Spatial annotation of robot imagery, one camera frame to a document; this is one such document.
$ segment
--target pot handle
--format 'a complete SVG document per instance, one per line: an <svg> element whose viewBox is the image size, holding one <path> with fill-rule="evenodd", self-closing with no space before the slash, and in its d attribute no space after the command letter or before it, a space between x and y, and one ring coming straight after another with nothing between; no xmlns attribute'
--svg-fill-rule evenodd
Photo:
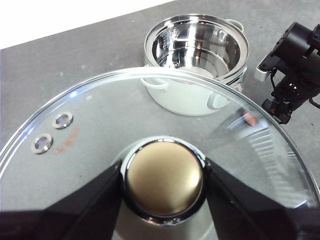
<svg viewBox="0 0 320 240"><path fill-rule="evenodd" d="M242 25L241 22L239 21L236 21L234 19L225 19L226 21L228 21L229 23L235 25L238 29L240 29L240 31L243 33L244 32L244 29L245 27Z"/></svg>
<svg viewBox="0 0 320 240"><path fill-rule="evenodd" d="M168 90L168 87L169 87L169 83L159 79L159 78L155 78L155 80L157 82L160 82L160 84L151 84L151 83L148 83L146 82L146 80L144 80L143 78L140 78L141 80L141 83L148 89L156 89L156 90L165 90L167 91Z"/></svg>

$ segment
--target pot lid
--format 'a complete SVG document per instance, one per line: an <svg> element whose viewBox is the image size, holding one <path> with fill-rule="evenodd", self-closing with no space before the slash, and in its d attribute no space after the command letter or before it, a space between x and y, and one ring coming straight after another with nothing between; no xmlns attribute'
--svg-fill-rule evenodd
<svg viewBox="0 0 320 240"><path fill-rule="evenodd" d="M228 104L207 115L178 114L147 91L145 79L197 87ZM199 93L170 92L170 85L160 91L186 104ZM251 100L196 73L137 67L105 73L62 92L16 131L0 153L1 211L45 209L102 173L123 149L151 136L191 143L286 207L319 203L318 187L292 141Z"/></svg>

